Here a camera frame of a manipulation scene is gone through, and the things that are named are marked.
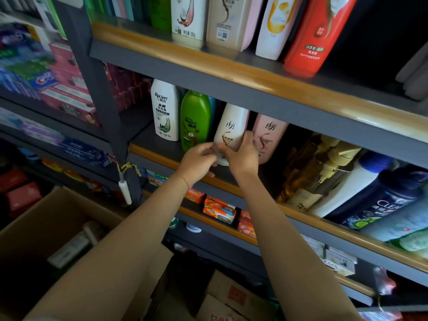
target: green shampoo bottle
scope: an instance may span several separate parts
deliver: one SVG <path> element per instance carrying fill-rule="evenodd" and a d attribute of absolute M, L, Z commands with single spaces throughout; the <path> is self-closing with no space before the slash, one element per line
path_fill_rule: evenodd
<path fill-rule="evenodd" d="M 187 152 L 206 142 L 211 121 L 211 106 L 206 95 L 189 90 L 181 103 L 181 146 Z"/>
<path fill-rule="evenodd" d="M 153 27 L 171 31 L 171 0 L 148 0 L 148 11 Z"/>

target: brown shelf edge strip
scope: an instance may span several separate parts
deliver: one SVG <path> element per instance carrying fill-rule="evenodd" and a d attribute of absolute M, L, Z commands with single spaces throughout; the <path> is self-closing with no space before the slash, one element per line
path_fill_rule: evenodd
<path fill-rule="evenodd" d="M 297 220 L 309 226 L 313 226 L 323 232 L 327 232 L 336 237 L 354 243 L 357 246 L 369 249 L 380 255 L 383 255 L 385 257 L 391 258 L 410 267 L 428 273 L 427 259 L 399 251 L 398 249 L 391 248 L 390 246 L 381 241 L 378 241 L 376 239 L 369 239 L 361 235 L 355 234 L 349 230 L 346 230 L 345 228 L 341 228 L 334 224 L 330 224 L 329 222 L 323 221 L 319 217 L 304 214 L 279 203 L 277 203 L 277 205 L 280 207 L 280 209 L 286 216 L 292 218 L 293 220 Z"/>
<path fill-rule="evenodd" d="M 135 145 L 135 144 L 132 144 L 132 143 L 129 145 L 129 151 L 131 153 L 142 156 L 148 160 L 157 162 L 158 164 L 161 164 L 161 165 L 166 166 L 166 167 L 173 169 L 173 170 L 177 170 L 179 165 L 180 165 L 179 162 L 171 160 L 167 157 L 164 157 L 164 156 L 159 155 L 157 153 L 154 153 L 152 151 L 146 150 L 145 148 L 142 148 L 142 147 Z M 224 191 L 227 191 L 228 193 L 232 193 L 234 195 L 243 197 L 243 193 L 238 186 L 232 185 L 228 182 L 222 181 L 222 180 L 217 179 L 215 177 L 214 178 L 204 177 L 204 178 L 202 178 L 201 181 L 208 183 L 211 186 L 223 189 Z"/>
<path fill-rule="evenodd" d="M 152 193 L 148 192 L 147 190 L 143 190 L 142 194 L 145 197 L 150 197 L 152 195 Z M 254 237 L 250 237 L 248 235 L 245 235 L 245 234 L 239 232 L 238 230 L 235 230 L 234 228 L 231 228 L 225 224 L 217 222 L 208 216 L 204 216 L 202 213 L 194 212 L 188 208 L 184 208 L 181 206 L 179 208 L 179 212 L 186 214 L 186 215 L 188 215 L 188 216 L 190 216 L 190 217 L 192 217 L 198 221 L 201 221 L 205 224 L 208 224 L 209 226 L 214 227 L 220 231 L 223 231 L 229 235 L 232 235 L 232 236 L 237 237 L 243 241 L 246 241 L 252 245 L 255 245 L 257 247 L 259 246 L 257 239 L 255 239 Z M 358 291 L 358 292 L 360 292 L 364 295 L 370 296 L 370 297 L 374 297 L 376 295 L 376 292 L 372 288 L 370 288 L 369 286 L 363 285 L 363 284 L 358 283 L 354 280 L 346 278 L 342 275 L 339 275 L 338 273 L 335 273 L 335 272 L 332 272 L 332 273 L 334 274 L 335 278 L 337 279 L 337 281 L 340 284 L 343 284 L 344 286 L 347 286 L 347 287 L 349 287 L 355 291 Z"/>
<path fill-rule="evenodd" d="M 148 37 L 107 23 L 92 23 L 94 38 L 170 63 L 216 76 L 400 135 L 428 142 L 427 118 L 369 100 Z"/>

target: person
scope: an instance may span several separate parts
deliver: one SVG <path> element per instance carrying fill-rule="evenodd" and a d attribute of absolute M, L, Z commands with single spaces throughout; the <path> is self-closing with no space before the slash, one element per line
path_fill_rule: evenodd
<path fill-rule="evenodd" d="M 26 319 L 120 320 L 189 188 L 216 166 L 214 143 L 191 148 L 177 171 L 78 261 Z M 292 226 L 258 177 L 259 155 L 246 131 L 237 152 L 218 145 L 241 188 L 269 279 L 288 321 L 360 321 L 333 273 Z"/>

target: white shampoo bottle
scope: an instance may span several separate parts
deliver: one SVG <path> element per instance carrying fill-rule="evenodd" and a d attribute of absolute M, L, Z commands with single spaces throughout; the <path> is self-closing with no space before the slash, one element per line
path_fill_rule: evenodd
<path fill-rule="evenodd" d="M 150 93 L 156 134 L 166 140 L 178 141 L 180 139 L 181 103 L 178 88 L 155 79 Z"/>
<path fill-rule="evenodd" d="M 173 40 L 200 49 L 204 44 L 208 0 L 171 0 Z"/>
<path fill-rule="evenodd" d="M 238 151 L 242 144 L 243 134 L 247 128 L 249 110 L 227 103 L 214 136 L 214 143 L 226 144 Z M 217 162 L 221 166 L 229 166 L 223 153 L 216 151 Z"/>
<path fill-rule="evenodd" d="M 255 54 L 265 59 L 277 60 L 303 0 L 268 0 Z"/>

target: person's right hand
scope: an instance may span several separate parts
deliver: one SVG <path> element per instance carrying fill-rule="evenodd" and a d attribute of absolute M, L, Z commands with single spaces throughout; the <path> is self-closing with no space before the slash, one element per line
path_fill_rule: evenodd
<path fill-rule="evenodd" d="M 242 145 L 238 152 L 233 151 L 225 144 L 218 144 L 217 148 L 224 153 L 229 162 L 230 172 L 235 179 L 242 175 L 256 175 L 259 170 L 259 151 L 253 143 L 253 132 L 247 130 L 243 135 Z"/>

